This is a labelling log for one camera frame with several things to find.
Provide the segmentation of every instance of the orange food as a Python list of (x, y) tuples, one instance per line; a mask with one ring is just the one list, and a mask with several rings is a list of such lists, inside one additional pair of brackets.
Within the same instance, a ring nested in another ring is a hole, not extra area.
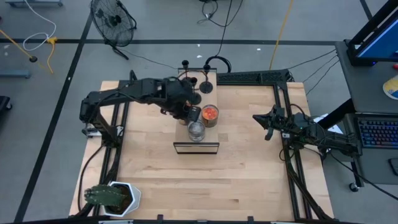
[(202, 110), (202, 116), (207, 120), (216, 119), (218, 116), (218, 112), (214, 108), (205, 108)]

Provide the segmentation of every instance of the monitor screen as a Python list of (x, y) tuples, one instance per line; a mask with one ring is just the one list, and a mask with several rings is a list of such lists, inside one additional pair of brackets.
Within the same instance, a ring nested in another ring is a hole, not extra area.
[(359, 58), (388, 58), (398, 60), (398, 18), (394, 19), (367, 47)]

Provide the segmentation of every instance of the electric fan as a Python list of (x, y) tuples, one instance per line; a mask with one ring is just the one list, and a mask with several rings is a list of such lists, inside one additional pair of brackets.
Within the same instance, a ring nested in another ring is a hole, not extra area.
[(115, 53), (129, 60), (117, 47), (125, 47), (131, 43), (134, 29), (137, 29), (137, 22), (120, 0), (92, 0), (90, 15), (98, 32), (104, 38), (105, 44), (110, 45)]

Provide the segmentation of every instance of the yellow object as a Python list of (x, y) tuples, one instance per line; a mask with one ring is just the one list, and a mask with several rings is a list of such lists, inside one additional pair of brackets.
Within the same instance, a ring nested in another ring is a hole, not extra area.
[(17, 46), (19, 48), (19, 50), (24, 52), (29, 58), (33, 58), (33, 56), (31, 56), (28, 52), (26, 52), (24, 49), (22, 49), (22, 47), (20, 47), (14, 40), (12, 40), (11, 37), (9, 37), (3, 30), (0, 30), (0, 33), (2, 35), (4, 35), (7, 39), (9, 39), (15, 46)]
[(51, 66), (50, 66), (50, 59), (51, 59), (51, 57), (52, 57), (52, 54), (54, 53), (54, 50), (55, 50), (55, 41), (57, 41), (57, 40), (58, 40), (58, 39), (57, 39), (56, 37), (51, 37), (51, 38), (47, 39), (47, 42), (50, 43), (50, 44), (52, 45), (51, 54), (50, 54), (50, 56), (49, 56), (48, 59), (47, 59), (47, 65), (49, 66), (49, 69), (50, 69), (50, 71), (51, 71), (51, 74), (54, 74), (54, 72), (53, 72), (53, 70), (52, 70), (52, 68), (51, 68)]
[(284, 22), (282, 23), (282, 27), (280, 28), (278, 40), (276, 41), (275, 48), (274, 48), (274, 53), (272, 54), (271, 63), (269, 64), (269, 70), (271, 70), (271, 68), (272, 68), (272, 62), (274, 61), (274, 56), (275, 56), (275, 53), (276, 53), (276, 49), (278, 48), (279, 40), (280, 40), (280, 38), (282, 37), (282, 33), (283, 33), (283, 31), (284, 31), (287, 18), (288, 18), (289, 14), (290, 14), (290, 11), (292, 10), (293, 1), (294, 1), (294, 0), (290, 0), (289, 8), (288, 8), (288, 10), (287, 10), (287, 12), (286, 12)]
[[(19, 44), (17, 44), (11, 37), (9, 37), (3, 30), (0, 30), (0, 33), (5, 36), (9, 41), (11, 41), (15, 46), (17, 46), (17, 48), (19, 50), (21, 50), (21, 52), (23, 52), (24, 54), (26, 54), (29, 58), (34, 58), (33, 56), (31, 56), (28, 52), (26, 52), (22, 47), (19, 46)], [(45, 67), (39, 62), (37, 61), (37, 63), (39, 64), (40, 68), (43, 68), (45, 70)]]
[(398, 75), (385, 82), (383, 90), (388, 97), (398, 100)]

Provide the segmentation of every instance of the potted plant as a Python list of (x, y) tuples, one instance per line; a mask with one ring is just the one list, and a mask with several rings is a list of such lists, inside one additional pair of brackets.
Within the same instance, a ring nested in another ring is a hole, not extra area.
[(129, 183), (113, 181), (109, 185), (96, 185), (85, 190), (85, 200), (93, 205), (103, 205), (104, 214), (123, 217), (139, 206), (141, 191)]

